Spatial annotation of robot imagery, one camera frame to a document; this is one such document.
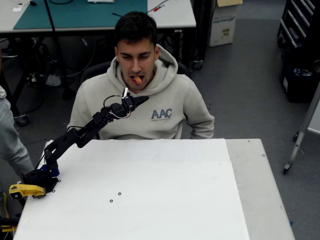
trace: man's mouth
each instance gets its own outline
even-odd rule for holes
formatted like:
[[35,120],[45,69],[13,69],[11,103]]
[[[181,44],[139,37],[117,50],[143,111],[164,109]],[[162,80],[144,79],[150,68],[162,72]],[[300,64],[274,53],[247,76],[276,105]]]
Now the man's mouth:
[[138,75],[138,76],[130,76],[130,79],[132,80],[132,82],[134,82],[135,84],[142,84],[143,80],[144,80],[144,75]]

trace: green cutting mat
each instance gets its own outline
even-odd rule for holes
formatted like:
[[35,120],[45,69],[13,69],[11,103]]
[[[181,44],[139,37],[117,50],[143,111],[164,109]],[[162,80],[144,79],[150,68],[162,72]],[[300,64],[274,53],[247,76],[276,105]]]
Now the green cutting mat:
[[[44,0],[33,0],[36,6],[29,4],[13,29],[50,29],[50,21]],[[114,27],[121,16],[132,12],[147,12],[147,0],[115,0],[115,3],[93,3],[87,0],[74,0],[69,4],[58,5],[48,1],[54,27],[92,28]]]

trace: man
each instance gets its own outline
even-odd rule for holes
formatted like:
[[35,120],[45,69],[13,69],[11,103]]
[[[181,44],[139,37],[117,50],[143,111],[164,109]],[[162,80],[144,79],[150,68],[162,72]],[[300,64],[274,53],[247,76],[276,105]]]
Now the man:
[[[177,74],[178,64],[157,45],[157,25],[147,14],[130,12],[115,26],[116,57],[106,73],[85,81],[79,88],[69,126],[83,127],[101,110],[105,98],[121,95],[124,88],[150,99],[130,117],[107,125],[100,139],[180,139],[183,121],[193,130],[192,139],[210,139],[214,120],[196,85]],[[120,99],[108,99],[106,106]]]
[[[10,111],[10,102],[6,99],[6,91],[0,86],[0,164],[2,160],[9,162],[15,173],[21,174],[32,171],[33,165],[26,147],[21,143],[19,134],[14,127],[14,116]],[[0,217],[9,218],[7,211],[7,195],[0,184]]]

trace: short dark hair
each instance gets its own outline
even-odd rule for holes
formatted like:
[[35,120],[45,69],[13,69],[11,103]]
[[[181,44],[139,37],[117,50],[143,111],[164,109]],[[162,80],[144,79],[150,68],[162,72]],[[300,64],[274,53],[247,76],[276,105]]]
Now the short dark hair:
[[154,46],[157,44],[156,21],[144,12],[132,11],[119,19],[114,31],[115,45],[121,40],[136,43],[142,39],[150,39]]

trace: hood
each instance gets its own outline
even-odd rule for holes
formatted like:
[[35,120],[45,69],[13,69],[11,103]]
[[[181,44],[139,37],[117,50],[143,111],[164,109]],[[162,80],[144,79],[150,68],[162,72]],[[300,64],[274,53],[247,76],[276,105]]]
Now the hood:
[[[162,46],[158,44],[157,46],[160,48],[160,54],[159,59],[154,63],[155,75],[148,86],[143,91],[139,92],[140,96],[152,95],[162,91],[177,75],[178,63],[176,59]],[[126,83],[122,78],[121,68],[117,61],[117,57],[112,60],[111,66],[106,74],[110,82],[122,93],[126,87]]]

